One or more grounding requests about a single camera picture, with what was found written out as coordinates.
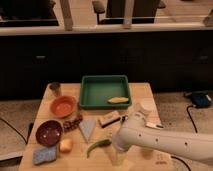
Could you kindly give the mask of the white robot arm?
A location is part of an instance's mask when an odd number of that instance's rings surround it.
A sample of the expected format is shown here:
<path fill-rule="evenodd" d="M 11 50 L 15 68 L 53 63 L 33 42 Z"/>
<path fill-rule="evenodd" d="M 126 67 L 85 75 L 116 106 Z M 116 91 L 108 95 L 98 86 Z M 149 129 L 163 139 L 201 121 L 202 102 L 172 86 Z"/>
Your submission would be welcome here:
<path fill-rule="evenodd" d="M 213 134 L 158 130 L 145 122 L 143 113 L 132 113 L 112 137 L 115 150 L 146 147 L 213 166 Z"/>

